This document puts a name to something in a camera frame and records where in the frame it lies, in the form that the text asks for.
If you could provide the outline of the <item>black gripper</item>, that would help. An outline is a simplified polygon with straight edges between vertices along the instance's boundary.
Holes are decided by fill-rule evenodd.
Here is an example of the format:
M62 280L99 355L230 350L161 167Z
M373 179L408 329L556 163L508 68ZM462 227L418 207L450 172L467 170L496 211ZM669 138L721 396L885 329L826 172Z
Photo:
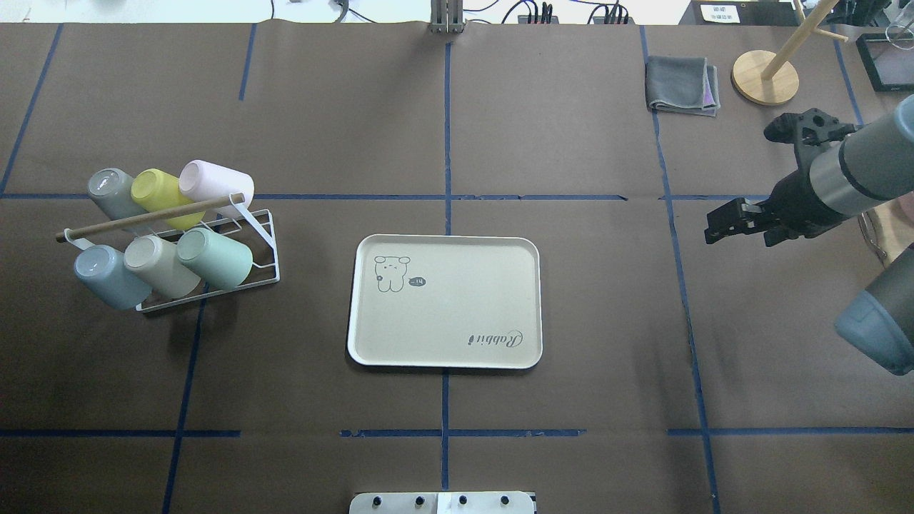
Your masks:
M796 170L774 186L756 206L760 212L745 212L745 199L732 199L706 215L705 243L717 243L736 234L764 233L767 247L794 238L815 238L843 223L843 215L826 207L812 187L810 173Z

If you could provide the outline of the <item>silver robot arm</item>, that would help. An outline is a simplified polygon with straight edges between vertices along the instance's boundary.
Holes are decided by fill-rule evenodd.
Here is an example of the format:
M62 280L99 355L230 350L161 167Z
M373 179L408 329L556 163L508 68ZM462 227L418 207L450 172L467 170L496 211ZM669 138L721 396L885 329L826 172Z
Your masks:
M820 109L781 114L764 129L793 146L796 170L757 203L736 198L706 215L707 244L763 234L773 247L815 238L913 188L913 100L870 124L842 123ZM897 376L913 368L912 248L859 293L835 320L850 345Z

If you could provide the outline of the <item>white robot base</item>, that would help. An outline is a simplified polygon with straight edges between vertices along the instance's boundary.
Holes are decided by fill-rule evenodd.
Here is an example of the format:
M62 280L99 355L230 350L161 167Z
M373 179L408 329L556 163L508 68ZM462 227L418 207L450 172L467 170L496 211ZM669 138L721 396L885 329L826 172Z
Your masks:
M536 513L534 493L519 490L359 493L349 513Z

